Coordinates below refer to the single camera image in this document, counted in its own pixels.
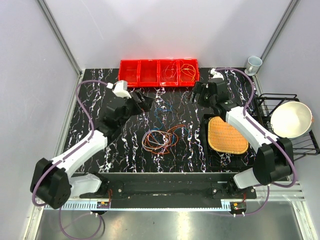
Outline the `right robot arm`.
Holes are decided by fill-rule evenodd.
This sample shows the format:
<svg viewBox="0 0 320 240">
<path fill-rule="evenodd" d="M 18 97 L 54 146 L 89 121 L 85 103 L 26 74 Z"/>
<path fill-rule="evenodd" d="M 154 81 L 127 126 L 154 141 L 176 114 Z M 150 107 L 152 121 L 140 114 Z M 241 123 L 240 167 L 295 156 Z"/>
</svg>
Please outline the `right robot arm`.
<svg viewBox="0 0 320 240">
<path fill-rule="evenodd" d="M 223 78 L 212 78 L 207 83 L 197 81 L 190 101 L 213 109 L 216 116 L 242 134 L 256 153 L 253 167 L 234 175 L 227 185 L 230 197 L 236 199 L 246 188 L 267 186 L 296 175 L 291 140 L 278 137 L 262 127 L 238 100 L 231 98 Z"/>
</svg>

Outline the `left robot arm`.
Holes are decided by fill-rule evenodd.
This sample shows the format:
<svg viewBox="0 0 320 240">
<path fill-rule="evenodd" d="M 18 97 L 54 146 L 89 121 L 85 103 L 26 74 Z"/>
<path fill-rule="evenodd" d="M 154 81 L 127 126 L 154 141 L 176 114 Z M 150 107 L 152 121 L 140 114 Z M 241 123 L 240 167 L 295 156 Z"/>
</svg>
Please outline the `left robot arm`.
<svg viewBox="0 0 320 240">
<path fill-rule="evenodd" d="M 108 193 L 107 180 L 98 173 L 74 176 L 76 170 L 93 155 L 105 149 L 122 133 L 132 117 L 152 108 L 154 99 L 139 90 L 119 93 L 103 107 L 93 129 L 81 141 L 51 160 L 40 159 L 34 169 L 30 192 L 36 206 L 59 209 L 70 198 L 93 194 L 103 198 Z"/>
</svg>

